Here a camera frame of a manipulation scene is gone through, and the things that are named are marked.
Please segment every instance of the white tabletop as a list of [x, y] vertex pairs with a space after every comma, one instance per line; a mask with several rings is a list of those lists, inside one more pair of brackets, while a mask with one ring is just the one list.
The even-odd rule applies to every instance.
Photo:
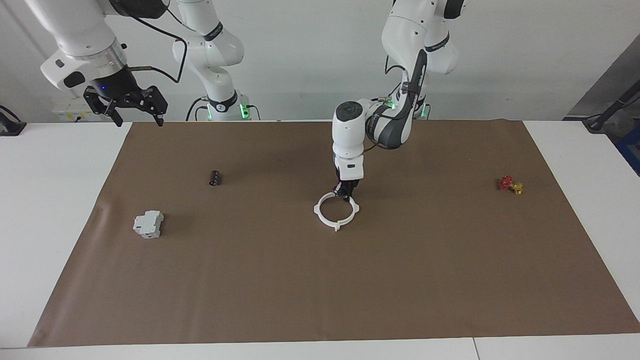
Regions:
[[[640, 178], [578, 122], [526, 122], [640, 318]], [[0, 359], [639, 359], [640, 334], [314, 343], [25, 347], [130, 128], [30, 124], [0, 138]]]

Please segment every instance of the blue object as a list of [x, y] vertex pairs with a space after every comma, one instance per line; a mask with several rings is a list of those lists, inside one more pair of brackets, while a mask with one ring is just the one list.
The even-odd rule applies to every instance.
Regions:
[[620, 154], [631, 165], [631, 167], [640, 175], [640, 150], [636, 148], [636, 145], [640, 142], [640, 126], [636, 126], [631, 130], [622, 140], [616, 144], [616, 148], [620, 151]]

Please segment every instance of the white plastic ring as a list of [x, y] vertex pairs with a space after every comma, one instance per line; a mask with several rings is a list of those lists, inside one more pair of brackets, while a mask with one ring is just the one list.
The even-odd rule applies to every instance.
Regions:
[[356, 213], [360, 211], [360, 206], [356, 204], [355, 200], [353, 200], [352, 197], [349, 197], [349, 203], [351, 204], [351, 208], [353, 209], [353, 212], [351, 213], [351, 215], [349, 215], [347, 218], [343, 220], [338, 220], [336, 222], [329, 221], [320, 212], [320, 206], [322, 205], [323, 202], [327, 201], [327, 199], [331, 199], [332, 197], [336, 197], [336, 196], [337, 195], [335, 195], [333, 192], [330, 192], [325, 194], [323, 197], [321, 197], [317, 205], [314, 206], [314, 213], [318, 215], [318, 217], [320, 218], [320, 221], [322, 221], [324, 225], [330, 226], [334, 228], [336, 231], [338, 231], [340, 230], [340, 226], [346, 225], [353, 220], [353, 217], [356, 216]]

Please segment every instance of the white plastic block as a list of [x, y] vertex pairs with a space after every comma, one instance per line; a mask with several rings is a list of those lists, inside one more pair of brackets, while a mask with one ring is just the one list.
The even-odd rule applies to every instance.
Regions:
[[146, 211], [144, 215], [136, 217], [133, 223], [133, 231], [145, 239], [156, 239], [160, 237], [160, 223], [164, 220], [164, 215], [158, 210]]

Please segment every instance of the brown table covering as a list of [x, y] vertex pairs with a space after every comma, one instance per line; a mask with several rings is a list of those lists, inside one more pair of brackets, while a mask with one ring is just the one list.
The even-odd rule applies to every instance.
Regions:
[[[521, 122], [416, 122], [365, 155], [337, 233], [312, 210], [331, 145], [329, 123], [133, 124], [29, 346], [640, 332]], [[131, 229], [150, 209], [156, 240]]]

